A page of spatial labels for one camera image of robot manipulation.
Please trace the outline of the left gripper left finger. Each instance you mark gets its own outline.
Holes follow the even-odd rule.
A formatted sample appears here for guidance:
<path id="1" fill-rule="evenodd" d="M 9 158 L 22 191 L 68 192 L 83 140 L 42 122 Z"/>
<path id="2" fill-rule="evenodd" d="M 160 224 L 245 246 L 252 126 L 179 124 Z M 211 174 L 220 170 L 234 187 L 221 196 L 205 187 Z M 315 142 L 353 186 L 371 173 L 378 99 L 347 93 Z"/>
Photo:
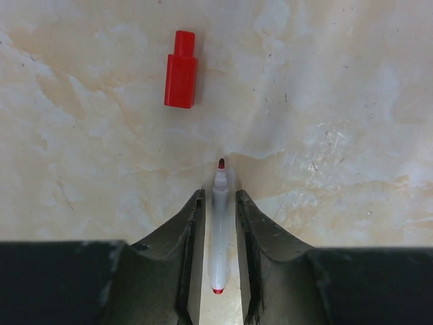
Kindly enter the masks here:
<path id="1" fill-rule="evenodd" d="M 195 191 L 151 234 L 3 241 L 2 324 L 197 324 L 206 196 Z"/>

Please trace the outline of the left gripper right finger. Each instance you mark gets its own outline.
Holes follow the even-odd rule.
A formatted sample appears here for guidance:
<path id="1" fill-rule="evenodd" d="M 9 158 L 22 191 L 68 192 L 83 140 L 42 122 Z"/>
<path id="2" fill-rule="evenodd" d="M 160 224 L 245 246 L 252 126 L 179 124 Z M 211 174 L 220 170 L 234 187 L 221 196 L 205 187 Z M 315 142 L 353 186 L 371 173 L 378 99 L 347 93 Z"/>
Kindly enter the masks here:
<path id="1" fill-rule="evenodd" d="M 235 195 L 245 324 L 431 324 L 430 247 L 319 248 Z"/>

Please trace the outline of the white pen red end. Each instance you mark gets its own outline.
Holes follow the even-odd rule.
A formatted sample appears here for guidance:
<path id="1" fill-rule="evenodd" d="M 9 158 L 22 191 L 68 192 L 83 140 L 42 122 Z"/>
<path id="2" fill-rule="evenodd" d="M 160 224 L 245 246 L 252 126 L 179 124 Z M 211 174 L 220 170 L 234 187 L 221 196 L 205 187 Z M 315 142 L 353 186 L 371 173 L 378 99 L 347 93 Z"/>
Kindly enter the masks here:
<path id="1" fill-rule="evenodd" d="M 220 158 L 212 187 L 212 229 L 210 248 L 210 286 L 214 294 L 223 293 L 227 285 L 227 228 L 229 184 L 225 159 Z"/>

